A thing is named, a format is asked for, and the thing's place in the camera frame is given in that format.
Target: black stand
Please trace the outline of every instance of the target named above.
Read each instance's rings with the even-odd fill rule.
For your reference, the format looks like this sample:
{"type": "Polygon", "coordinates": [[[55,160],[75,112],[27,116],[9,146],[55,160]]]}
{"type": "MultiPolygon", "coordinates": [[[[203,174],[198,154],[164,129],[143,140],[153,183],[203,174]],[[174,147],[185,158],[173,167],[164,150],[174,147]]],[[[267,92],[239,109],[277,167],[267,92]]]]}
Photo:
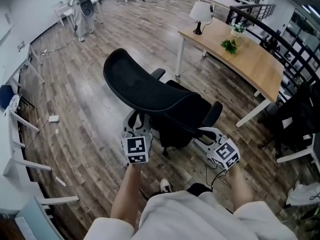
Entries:
{"type": "Polygon", "coordinates": [[[202,32],[201,32],[200,26],[201,26],[201,22],[198,22],[198,26],[197,26],[196,29],[193,31],[193,33],[195,33],[196,35],[201,35],[202,32]]]}

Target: black railing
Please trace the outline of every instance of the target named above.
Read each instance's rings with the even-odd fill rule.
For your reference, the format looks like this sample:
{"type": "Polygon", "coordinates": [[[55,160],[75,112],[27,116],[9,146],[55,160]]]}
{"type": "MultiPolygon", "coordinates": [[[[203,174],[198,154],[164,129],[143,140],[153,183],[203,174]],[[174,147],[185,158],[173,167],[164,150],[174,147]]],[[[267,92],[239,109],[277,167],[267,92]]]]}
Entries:
{"type": "MultiPolygon", "coordinates": [[[[272,15],[272,13],[275,10],[276,5],[275,4],[244,4],[244,5],[237,5],[236,8],[244,11],[247,15],[252,16],[258,21],[262,21],[263,19],[269,17],[272,15]]],[[[229,14],[227,16],[226,22],[231,22],[233,19],[235,19],[234,23],[238,23],[241,21],[242,16],[238,13],[235,13],[231,8],[229,11],[229,14]]],[[[253,22],[250,22],[247,20],[247,22],[244,22],[244,26],[248,27],[250,25],[253,25],[253,22]]]]}
{"type": "MultiPolygon", "coordinates": [[[[254,33],[253,30],[246,29],[246,32],[253,35],[255,38],[260,40],[260,45],[264,47],[270,54],[272,54],[281,64],[284,65],[283,74],[287,77],[288,82],[281,82],[281,86],[283,89],[287,91],[289,96],[293,96],[297,89],[299,88],[301,82],[306,82],[309,85],[314,81],[320,82],[319,77],[316,72],[311,68],[311,66],[306,62],[306,60],[299,54],[285,39],[283,39],[278,33],[273,31],[270,27],[261,22],[262,19],[270,16],[274,11],[274,6],[270,4],[246,4],[240,6],[230,6],[230,11],[226,20],[226,23],[230,25],[231,23],[239,24],[241,23],[245,27],[255,25],[255,29],[257,26],[262,29],[266,34],[273,38],[273,45],[266,46],[267,41],[266,38],[259,36],[259,34],[254,33]],[[287,49],[287,54],[291,53],[294,56],[294,61],[292,62],[288,59],[288,57],[282,55],[279,52],[280,45],[283,45],[287,49]],[[311,78],[307,80],[301,73],[301,70],[298,70],[294,67],[294,63],[299,61],[299,63],[303,66],[304,69],[308,71],[311,75],[311,78]]],[[[283,99],[287,100],[286,96],[282,93],[279,93],[283,99]]]]}

